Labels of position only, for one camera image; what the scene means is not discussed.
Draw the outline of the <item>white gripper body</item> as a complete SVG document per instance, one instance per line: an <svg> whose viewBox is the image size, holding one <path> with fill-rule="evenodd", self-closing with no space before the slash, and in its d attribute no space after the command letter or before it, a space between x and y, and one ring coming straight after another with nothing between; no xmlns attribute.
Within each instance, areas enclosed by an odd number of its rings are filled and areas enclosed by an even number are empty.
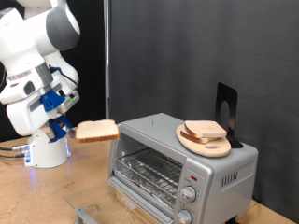
<svg viewBox="0 0 299 224"><path fill-rule="evenodd" d="M72 128L66 112L77 101L78 92L61 74L54 74L46 89L41 88L25 99L8 104L7 115L19 135L31 135L47 125L55 136L65 136L66 130Z"/></svg>

